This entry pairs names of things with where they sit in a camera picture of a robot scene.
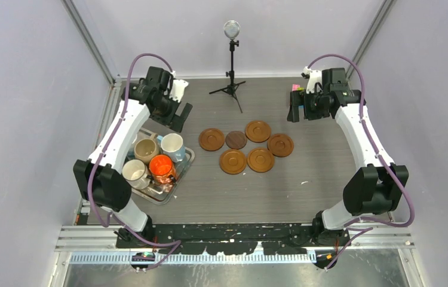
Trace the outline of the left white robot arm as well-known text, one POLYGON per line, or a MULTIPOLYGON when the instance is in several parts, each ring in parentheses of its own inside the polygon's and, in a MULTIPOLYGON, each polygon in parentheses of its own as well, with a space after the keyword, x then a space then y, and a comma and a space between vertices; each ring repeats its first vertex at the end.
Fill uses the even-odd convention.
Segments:
POLYGON ((148 120, 181 132, 191 112, 187 103, 177 110, 189 83, 174 72, 151 66, 138 83, 127 84, 119 110, 97 148, 86 160, 77 160, 73 173, 81 197, 92 208, 101 207, 132 229, 131 240, 148 247, 154 232, 147 227, 150 217, 131 198, 132 186, 122 175, 125 158, 140 128, 148 120))

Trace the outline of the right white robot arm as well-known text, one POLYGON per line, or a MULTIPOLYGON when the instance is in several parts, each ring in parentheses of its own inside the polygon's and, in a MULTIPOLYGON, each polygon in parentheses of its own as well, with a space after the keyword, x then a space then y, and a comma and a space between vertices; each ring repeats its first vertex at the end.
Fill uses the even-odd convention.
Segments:
POLYGON ((343 189, 343 199, 318 212, 312 221, 312 239, 328 245, 348 225, 396 210, 409 172, 385 152, 371 123, 361 90, 350 88, 344 68, 305 67, 306 88, 290 92, 287 121, 332 117, 350 147, 356 172, 343 189))

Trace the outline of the brown wooden coaster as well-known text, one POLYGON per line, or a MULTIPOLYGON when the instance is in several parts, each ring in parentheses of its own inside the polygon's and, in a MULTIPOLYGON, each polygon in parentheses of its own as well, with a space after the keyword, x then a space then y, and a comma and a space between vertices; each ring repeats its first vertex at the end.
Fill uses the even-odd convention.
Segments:
POLYGON ((217 151, 223 147, 225 136, 223 132, 217 128, 209 128, 203 130, 198 138, 200 147, 206 151, 217 151))
POLYGON ((252 142, 262 143, 270 138, 271 127, 265 121, 254 120, 246 125, 245 134, 252 142))
POLYGON ((221 170, 230 175, 241 173, 247 166, 247 158, 238 149, 228 149, 219 158, 221 170))
POLYGON ((271 170, 275 164, 275 157, 267 148, 254 148, 247 155, 249 168, 258 173, 271 170))
POLYGON ((271 135, 267 141, 269 151, 276 157, 287 157, 294 150, 294 142, 291 137, 283 133, 271 135))

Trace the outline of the light blue mug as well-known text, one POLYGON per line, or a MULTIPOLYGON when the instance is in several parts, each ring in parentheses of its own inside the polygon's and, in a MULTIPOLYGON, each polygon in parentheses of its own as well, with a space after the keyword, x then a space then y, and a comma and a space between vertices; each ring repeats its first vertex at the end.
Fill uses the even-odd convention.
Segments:
POLYGON ((178 163, 184 160, 186 151, 181 135, 169 133, 165 136, 158 136, 157 139, 162 153, 170 157, 172 162, 178 163))

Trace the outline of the dark walnut coaster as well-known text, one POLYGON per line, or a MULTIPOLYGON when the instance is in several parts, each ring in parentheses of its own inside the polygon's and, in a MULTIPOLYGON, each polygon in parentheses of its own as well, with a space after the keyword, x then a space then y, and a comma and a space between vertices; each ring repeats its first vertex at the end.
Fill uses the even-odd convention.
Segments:
POLYGON ((247 137, 241 131, 231 131, 226 135, 225 143, 230 149, 242 149, 247 144, 247 137))

